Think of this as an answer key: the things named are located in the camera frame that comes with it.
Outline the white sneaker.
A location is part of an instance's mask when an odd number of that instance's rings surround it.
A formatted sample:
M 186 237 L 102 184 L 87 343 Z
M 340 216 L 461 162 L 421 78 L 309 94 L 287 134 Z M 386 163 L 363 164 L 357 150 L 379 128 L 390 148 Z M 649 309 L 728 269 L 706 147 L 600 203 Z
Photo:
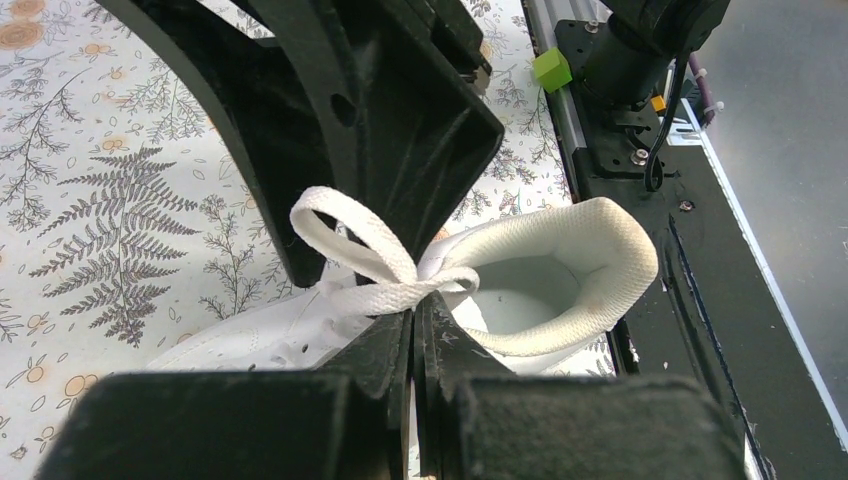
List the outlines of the white sneaker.
M 478 352 L 519 374 L 550 374 L 611 330 L 659 271 L 648 234 L 608 198 L 494 220 L 432 242 L 419 260 L 375 213 L 328 187 L 307 189 L 290 221 L 339 269 L 189 337 L 151 369 L 315 368 L 378 316 L 439 293 Z

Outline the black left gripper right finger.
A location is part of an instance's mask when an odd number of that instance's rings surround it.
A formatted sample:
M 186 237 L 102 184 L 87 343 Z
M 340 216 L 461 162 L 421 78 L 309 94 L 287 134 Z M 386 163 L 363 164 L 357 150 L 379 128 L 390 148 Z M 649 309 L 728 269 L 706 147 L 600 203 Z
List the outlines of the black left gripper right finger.
M 674 376 L 519 376 L 456 323 L 416 308 L 420 467 L 431 479 L 742 479 L 744 446 L 697 384 Z

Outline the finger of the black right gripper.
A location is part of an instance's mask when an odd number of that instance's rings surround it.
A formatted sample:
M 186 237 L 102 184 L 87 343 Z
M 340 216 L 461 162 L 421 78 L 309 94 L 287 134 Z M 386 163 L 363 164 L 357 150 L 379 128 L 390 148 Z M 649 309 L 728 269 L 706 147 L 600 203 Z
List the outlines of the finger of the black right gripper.
M 200 1 L 104 1 L 164 61 L 208 114 L 257 202 L 289 280 L 311 287 L 325 258 L 297 238 L 289 211 L 309 186 L 333 182 L 319 116 L 292 60 L 328 61 L 310 36 L 329 38 L 355 1 L 239 1 L 271 31 L 242 32 Z
M 459 1 L 254 1 L 289 68 L 268 129 L 300 174 L 376 213 L 420 258 L 504 129 L 474 83 L 482 33 Z

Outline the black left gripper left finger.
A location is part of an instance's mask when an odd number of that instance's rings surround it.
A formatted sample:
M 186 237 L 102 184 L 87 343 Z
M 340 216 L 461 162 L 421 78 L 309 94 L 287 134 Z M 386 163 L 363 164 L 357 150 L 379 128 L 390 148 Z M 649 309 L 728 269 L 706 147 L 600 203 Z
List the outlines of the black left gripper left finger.
M 137 373 L 93 386 L 40 479 L 402 479 L 410 312 L 314 370 Z

